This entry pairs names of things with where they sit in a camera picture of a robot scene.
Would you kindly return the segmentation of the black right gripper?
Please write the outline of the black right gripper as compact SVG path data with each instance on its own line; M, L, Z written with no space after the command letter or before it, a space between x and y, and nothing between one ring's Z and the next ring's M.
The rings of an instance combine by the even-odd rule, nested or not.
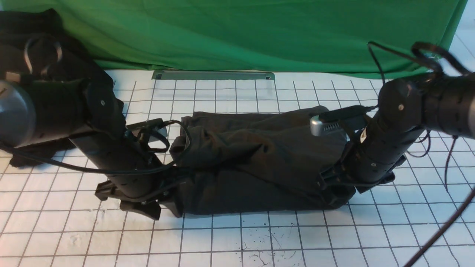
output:
M336 207L351 199L355 192L364 193L375 186L390 184L395 180L393 170L405 161L406 156L400 156L388 164L367 156L347 156L333 166L324 168L316 185L328 205Z

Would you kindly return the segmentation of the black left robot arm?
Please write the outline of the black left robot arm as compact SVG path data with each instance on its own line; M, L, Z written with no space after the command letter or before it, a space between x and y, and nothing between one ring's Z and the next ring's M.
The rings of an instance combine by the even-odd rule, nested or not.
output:
M156 153L170 146L164 132L177 120L154 119L126 126L123 106L111 89L88 79L37 81L7 73L1 81L1 149L14 156L104 174L97 185L100 201L120 200L122 211L159 220L161 205L182 217L178 186L190 177L187 168L162 164ZM20 150L35 144L69 139L96 168L79 167Z

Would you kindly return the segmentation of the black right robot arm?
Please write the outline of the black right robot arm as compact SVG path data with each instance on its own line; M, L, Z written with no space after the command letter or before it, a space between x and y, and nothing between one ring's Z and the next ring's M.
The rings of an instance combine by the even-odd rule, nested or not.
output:
M393 170L424 130L474 138L474 74L415 75L383 85L377 112L351 105L311 113L314 136L345 132L349 137L339 159L316 178L316 210L333 210L395 179Z

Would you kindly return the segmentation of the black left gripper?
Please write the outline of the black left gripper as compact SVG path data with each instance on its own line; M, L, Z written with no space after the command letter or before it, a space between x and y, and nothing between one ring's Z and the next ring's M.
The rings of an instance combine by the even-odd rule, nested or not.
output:
M95 196L100 201L106 201L109 198L121 200L122 211L159 220L161 206L154 200L165 191L176 188L185 181L184 167L171 167L155 174L108 175L108 181L97 185ZM163 206L168 208L175 217L183 217L183 202L180 199L165 200Z

